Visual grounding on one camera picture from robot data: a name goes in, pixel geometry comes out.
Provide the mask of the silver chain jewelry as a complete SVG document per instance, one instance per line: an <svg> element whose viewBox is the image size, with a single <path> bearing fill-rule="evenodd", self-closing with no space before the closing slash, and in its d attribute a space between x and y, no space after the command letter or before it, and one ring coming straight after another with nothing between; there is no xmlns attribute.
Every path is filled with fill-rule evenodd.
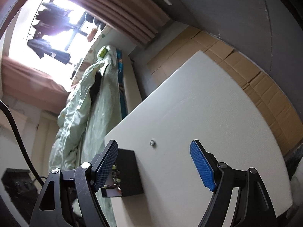
<svg viewBox="0 0 303 227"><path fill-rule="evenodd" d="M105 184L103 188L108 189L108 190L113 190L113 189L120 190L121 189L120 188L120 184L121 184L120 171L117 169L116 165L112 166L109 177L112 178L113 183Z"/></svg>

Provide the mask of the black jewelry box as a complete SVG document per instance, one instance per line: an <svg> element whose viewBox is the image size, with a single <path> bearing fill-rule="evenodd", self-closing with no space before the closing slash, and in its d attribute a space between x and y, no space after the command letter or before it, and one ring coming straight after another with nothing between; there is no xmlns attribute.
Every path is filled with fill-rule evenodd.
<svg viewBox="0 0 303 227"><path fill-rule="evenodd" d="M119 149L114 165L120 171L121 189L108 190L102 187L101 193L103 198L128 197L144 193L134 151ZM108 176L105 184L112 183L112 178Z"/></svg>

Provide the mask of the light green duvet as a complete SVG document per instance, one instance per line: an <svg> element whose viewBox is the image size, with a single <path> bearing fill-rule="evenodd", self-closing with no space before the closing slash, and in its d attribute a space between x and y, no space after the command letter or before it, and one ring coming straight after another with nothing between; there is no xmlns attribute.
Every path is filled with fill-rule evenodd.
<svg viewBox="0 0 303 227"><path fill-rule="evenodd" d="M106 63L97 63L88 67L71 92L66 107L58 117L59 131L50 152L49 170L59 168L66 171L76 167L80 141L92 104L90 89L95 83L95 75L106 66Z"/></svg>

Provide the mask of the flattened cardboard sheets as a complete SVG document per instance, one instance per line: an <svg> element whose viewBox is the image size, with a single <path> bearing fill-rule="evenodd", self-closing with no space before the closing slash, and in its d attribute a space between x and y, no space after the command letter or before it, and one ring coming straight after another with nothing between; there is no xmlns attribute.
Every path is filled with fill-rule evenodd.
<svg viewBox="0 0 303 227"><path fill-rule="evenodd" d="M197 51L202 51L243 89L270 127L283 155L302 141L302 121L278 85L252 61L226 43L187 27L147 64L163 83Z"/></svg>

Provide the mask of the green bed sheet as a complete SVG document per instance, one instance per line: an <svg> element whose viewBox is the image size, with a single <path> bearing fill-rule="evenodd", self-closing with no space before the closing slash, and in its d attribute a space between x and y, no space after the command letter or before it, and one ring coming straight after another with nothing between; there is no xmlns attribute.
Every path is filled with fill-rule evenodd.
<svg viewBox="0 0 303 227"><path fill-rule="evenodd" d="M105 148L106 135L122 120L119 61L113 46L106 45L97 50L107 50L103 58L95 57L93 67L97 71L93 76L93 84L88 91L88 116L84 133L79 144L78 163L90 162L93 157Z"/></svg>

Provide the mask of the white foam table board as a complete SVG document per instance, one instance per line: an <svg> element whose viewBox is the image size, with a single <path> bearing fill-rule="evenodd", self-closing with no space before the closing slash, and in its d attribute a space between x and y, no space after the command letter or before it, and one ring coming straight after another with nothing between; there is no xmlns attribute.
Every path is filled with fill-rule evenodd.
<svg viewBox="0 0 303 227"><path fill-rule="evenodd" d="M276 215L293 203L281 150L238 84L197 52L107 135L135 152L144 194L111 200L118 226L197 226L212 193L190 156L197 139L218 161L256 168Z"/></svg>

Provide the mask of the patterned pillow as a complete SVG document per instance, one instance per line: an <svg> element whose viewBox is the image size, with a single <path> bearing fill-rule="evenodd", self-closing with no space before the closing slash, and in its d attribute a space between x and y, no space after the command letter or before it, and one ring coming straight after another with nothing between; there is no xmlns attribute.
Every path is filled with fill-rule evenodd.
<svg viewBox="0 0 303 227"><path fill-rule="evenodd" d="M74 67L74 72L71 78L72 87L78 84L86 69L96 62L97 53L102 48L102 46L99 47L99 43L109 33L110 30L110 26L105 26L102 30L93 29L93 34L90 33L90 35L88 35L88 38L91 39L91 41L88 43L88 46L85 49L85 55Z"/></svg>

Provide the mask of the hanging dark clothes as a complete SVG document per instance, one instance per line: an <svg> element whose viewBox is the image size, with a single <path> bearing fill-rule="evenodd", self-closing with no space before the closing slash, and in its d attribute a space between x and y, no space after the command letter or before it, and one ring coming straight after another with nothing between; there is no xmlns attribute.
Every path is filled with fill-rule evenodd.
<svg viewBox="0 0 303 227"><path fill-rule="evenodd" d="M42 6L45 8L42 11L38 11L35 15L38 23L32 26L35 29L35 33L33 38L27 41L27 46L31 48L39 58L49 55L66 65L70 61L70 54L55 49L47 40L43 39L43 36L55 36L64 31L77 29L78 26L70 23L70 10L63 9L51 2L42 3Z"/></svg>

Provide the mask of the pink curtain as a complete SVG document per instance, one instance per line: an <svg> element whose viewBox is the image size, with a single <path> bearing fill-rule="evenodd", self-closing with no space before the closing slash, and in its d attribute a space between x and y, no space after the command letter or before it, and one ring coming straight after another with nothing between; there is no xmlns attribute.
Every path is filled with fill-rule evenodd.
<svg viewBox="0 0 303 227"><path fill-rule="evenodd" d="M69 0L127 36L137 46L151 42L170 17L152 0Z"/></svg>

